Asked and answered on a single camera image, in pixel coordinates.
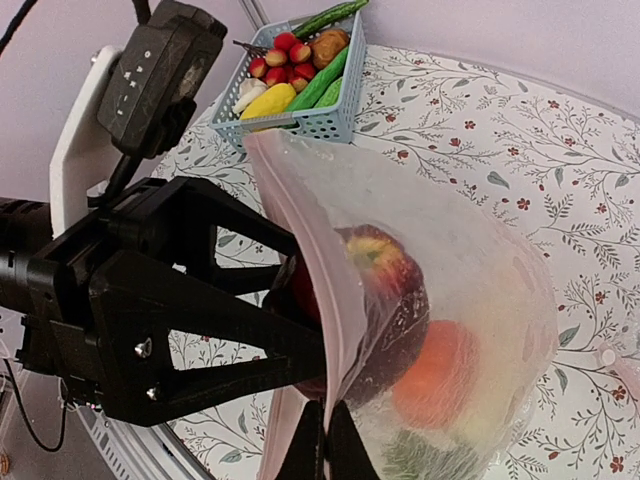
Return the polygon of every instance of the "blue basket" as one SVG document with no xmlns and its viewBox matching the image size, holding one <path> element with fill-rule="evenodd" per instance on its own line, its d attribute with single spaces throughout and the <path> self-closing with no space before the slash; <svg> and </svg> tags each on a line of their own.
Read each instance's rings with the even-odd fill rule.
<svg viewBox="0 0 640 480">
<path fill-rule="evenodd" d="M 293 30 L 310 17 L 289 22 L 273 23 L 262 27 L 251 43 L 256 46 L 272 47 L 274 38 Z M 231 108 L 238 100 L 240 83 L 249 78 L 249 64 L 254 58 L 245 54 L 231 77 L 211 119 L 211 127 L 224 137 L 238 152 L 245 153 L 242 137 L 252 131 L 285 125 L 294 125 L 291 133 L 325 139 L 332 142 L 349 143 L 353 137 L 353 122 L 360 95 L 362 71 L 367 44 L 362 28 L 360 12 L 327 28 L 341 28 L 351 35 L 349 56 L 343 74 L 342 89 L 338 102 L 326 108 L 300 110 L 268 117 L 240 120 Z"/>
</svg>

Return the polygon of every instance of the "orange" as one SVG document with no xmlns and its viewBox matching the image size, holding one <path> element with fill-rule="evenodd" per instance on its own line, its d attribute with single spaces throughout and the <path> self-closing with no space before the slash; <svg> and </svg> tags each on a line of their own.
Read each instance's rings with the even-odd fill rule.
<svg viewBox="0 0 640 480">
<path fill-rule="evenodd" d="M 464 407 L 478 364 L 478 341 L 464 325 L 432 321 L 418 360 L 393 387 L 393 403 L 415 428 L 443 429 Z"/>
</svg>

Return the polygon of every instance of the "tablecloth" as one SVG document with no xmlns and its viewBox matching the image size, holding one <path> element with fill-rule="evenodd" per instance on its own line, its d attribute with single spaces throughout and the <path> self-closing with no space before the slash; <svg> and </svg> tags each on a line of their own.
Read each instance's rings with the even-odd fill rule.
<svg viewBox="0 0 640 480">
<path fill-rule="evenodd" d="M 528 80 L 408 50 L 370 46 L 363 75 L 353 143 L 523 232 L 553 274 L 560 350 L 537 382 L 530 425 L 485 478 L 637 478 L 638 406 L 616 372 L 599 366 L 595 347 L 640 304 L 640 126 Z M 249 160 L 208 126 L 211 114 L 156 175 L 208 178 L 260 211 Z M 230 232 L 221 232 L 218 249 L 224 266 L 277 261 Z M 180 368 L 261 354 L 179 332 L 170 340 Z M 251 479 L 270 399 L 253 395 L 172 426 L 217 479 Z"/>
</svg>

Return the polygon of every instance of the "cucumber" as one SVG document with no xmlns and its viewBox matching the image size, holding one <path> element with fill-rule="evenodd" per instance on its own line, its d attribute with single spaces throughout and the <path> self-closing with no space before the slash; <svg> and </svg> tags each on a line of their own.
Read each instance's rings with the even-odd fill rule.
<svg viewBox="0 0 640 480">
<path fill-rule="evenodd" d="M 314 33 L 318 33 L 321 28 L 353 15 L 367 3 L 369 0 L 356 0 L 331 7 L 295 28 L 293 34 L 300 40 L 305 40 Z"/>
<path fill-rule="evenodd" d="M 297 112 L 298 110 L 313 108 L 318 100 L 320 100 L 322 94 L 327 91 L 329 85 L 342 75 L 344 67 L 347 64 L 348 56 L 349 47 L 345 47 L 327 68 L 320 70 L 320 72 L 313 77 L 311 83 L 289 104 L 285 112 Z"/>
<path fill-rule="evenodd" d="M 332 107 L 338 103 L 338 99 L 340 98 L 340 89 L 342 88 L 342 78 L 343 77 L 340 77 L 329 85 L 327 91 L 324 92 L 324 95 L 320 97 L 320 100 L 318 100 L 318 103 L 316 103 L 313 108 Z"/>
</svg>

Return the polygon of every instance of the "potato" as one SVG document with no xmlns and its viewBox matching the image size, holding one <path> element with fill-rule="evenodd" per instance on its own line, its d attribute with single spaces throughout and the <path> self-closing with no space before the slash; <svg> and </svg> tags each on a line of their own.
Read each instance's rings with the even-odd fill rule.
<svg viewBox="0 0 640 480">
<path fill-rule="evenodd" d="M 334 29 L 322 32 L 311 42 L 313 64 L 318 70 L 326 68 L 348 45 L 349 34 L 344 30 Z"/>
</svg>

